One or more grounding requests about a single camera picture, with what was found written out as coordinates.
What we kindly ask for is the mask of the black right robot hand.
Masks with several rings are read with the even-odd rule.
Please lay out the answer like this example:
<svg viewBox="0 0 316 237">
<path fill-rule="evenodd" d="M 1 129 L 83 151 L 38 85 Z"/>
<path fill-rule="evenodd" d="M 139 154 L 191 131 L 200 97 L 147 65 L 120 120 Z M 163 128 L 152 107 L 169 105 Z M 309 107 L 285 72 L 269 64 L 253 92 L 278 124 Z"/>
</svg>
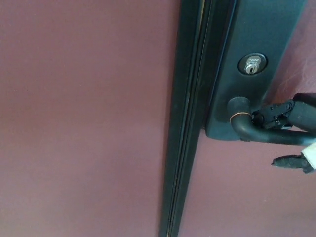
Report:
<svg viewBox="0 0 316 237">
<path fill-rule="evenodd" d="M 289 130 L 296 127 L 312 135 L 312 140 L 298 155 L 277 157 L 272 166 L 300 169 L 305 174 L 316 171 L 316 95 L 298 93 L 284 103 L 271 104 L 252 113 L 256 127 L 274 130 Z"/>
</svg>

